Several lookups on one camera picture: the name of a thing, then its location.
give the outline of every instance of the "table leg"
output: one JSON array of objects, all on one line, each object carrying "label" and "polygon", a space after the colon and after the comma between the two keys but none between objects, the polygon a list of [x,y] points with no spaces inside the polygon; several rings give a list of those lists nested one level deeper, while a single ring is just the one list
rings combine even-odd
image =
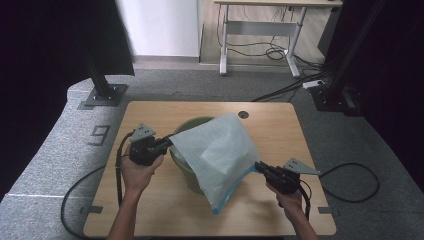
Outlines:
[{"label": "table leg", "polygon": [[221,75],[227,74],[227,23],[229,5],[225,6],[224,23],[222,25],[222,47],[221,47],[221,61],[219,64],[219,73]]},{"label": "table leg", "polygon": [[302,11],[300,12],[300,19],[297,22],[297,26],[294,32],[293,41],[290,44],[289,49],[284,51],[284,53],[286,54],[287,63],[289,64],[290,70],[292,71],[294,78],[300,77],[299,70],[297,69],[296,63],[294,62],[293,54],[297,40],[299,39],[300,30],[303,26],[303,20],[305,19],[306,9],[306,7],[302,7]]}]

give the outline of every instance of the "bucket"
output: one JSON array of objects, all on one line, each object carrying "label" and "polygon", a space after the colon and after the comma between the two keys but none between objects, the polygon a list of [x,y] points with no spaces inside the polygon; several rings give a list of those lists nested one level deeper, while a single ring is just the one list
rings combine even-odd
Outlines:
[{"label": "bucket", "polygon": [[[190,120],[185,121],[180,126],[178,126],[177,129],[175,129],[174,134],[178,134],[180,132],[197,127],[199,125],[202,125],[203,123],[209,122],[212,119],[213,117],[208,117],[208,116],[192,118]],[[203,191],[200,189],[199,182],[197,181],[197,178],[196,178],[196,174],[190,168],[188,163],[185,160],[182,160],[178,158],[177,156],[175,156],[175,154],[172,151],[170,153],[171,153],[172,160],[174,160],[175,164],[177,164],[177,166],[183,172],[188,188],[195,193],[204,194]]]}]

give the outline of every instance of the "person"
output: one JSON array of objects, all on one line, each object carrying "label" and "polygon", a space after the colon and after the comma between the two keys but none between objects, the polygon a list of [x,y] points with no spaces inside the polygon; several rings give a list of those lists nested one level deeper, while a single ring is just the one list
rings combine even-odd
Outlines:
[{"label": "person", "polygon": [[[121,158],[121,172],[125,184],[125,194],[107,237],[108,240],[134,238],[139,199],[164,158],[163,155],[160,155],[153,162],[152,166],[146,167],[132,162],[129,159],[128,153],[129,146],[127,146],[125,155]],[[277,201],[283,206],[286,217],[292,223],[298,238],[301,240],[318,239],[314,229],[303,213],[302,194],[299,190],[294,194],[284,195],[269,183],[266,183],[266,186],[276,194]]]}]

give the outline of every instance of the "wooden desk top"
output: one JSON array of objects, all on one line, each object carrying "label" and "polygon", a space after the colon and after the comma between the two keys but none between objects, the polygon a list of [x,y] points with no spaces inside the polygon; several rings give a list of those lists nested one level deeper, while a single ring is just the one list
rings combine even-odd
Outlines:
[{"label": "wooden desk top", "polygon": [[292,7],[341,7],[341,0],[214,0],[222,5],[292,6]]},{"label": "wooden desk top", "polygon": [[[163,137],[188,119],[240,111],[249,113],[241,122],[262,161],[276,166],[295,157],[314,167],[296,113],[289,103],[131,102],[93,201],[93,206],[103,207],[103,210],[100,214],[88,215],[84,233],[92,237],[104,237],[109,233],[118,212],[115,156],[127,133],[145,123],[157,132],[157,137]],[[311,225],[318,235],[333,235],[336,226],[332,215],[318,212],[318,207],[328,207],[319,178],[302,175],[301,179],[313,192]],[[265,186],[263,175],[247,175],[222,212],[213,215],[206,197],[187,188],[181,170],[168,153],[140,199],[135,235],[279,236],[295,235],[295,232],[284,211],[278,207],[275,194]]]}]

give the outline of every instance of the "wooden table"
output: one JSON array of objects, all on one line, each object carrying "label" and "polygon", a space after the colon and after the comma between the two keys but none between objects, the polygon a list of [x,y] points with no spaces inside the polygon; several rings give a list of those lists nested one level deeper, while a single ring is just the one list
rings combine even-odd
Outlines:
[{"label": "wooden table", "polygon": [[[258,35],[258,36],[282,36],[292,37],[288,50],[285,50],[286,60],[292,71],[293,77],[300,77],[299,70],[293,58],[294,49],[302,29],[308,7],[341,7],[341,0],[214,0],[216,4],[226,5],[223,29],[222,47],[219,72],[221,75],[227,74],[227,35]],[[229,7],[231,5],[251,5],[251,6],[289,6],[302,7],[298,22],[253,22],[253,21],[233,21],[228,19]]]},{"label": "wooden table", "polygon": [[[246,111],[241,122],[255,143],[261,160],[283,165],[291,157],[314,167],[305,138],[289,103],[237,102],[131,102],[125,112],[93,206],[101,213],[88,215],[84,233],[91,237],[108,234],[118,212],[115,156],[125,134],[140,123],[156,130],[156,137],[172,133],[184,121],[199,116],[220,116]],[[332,235],[336,227],[317,176],[302,175],[312,188],[310,222],[318,235]],[[213,215],[204,195],[187,188],[170,154],[155,172],[143,193],[137,211],[136,236],[279,236],[295,235],[292,225],[277,206],[275,194],[258,173],[247,175],[219,215]]]}]

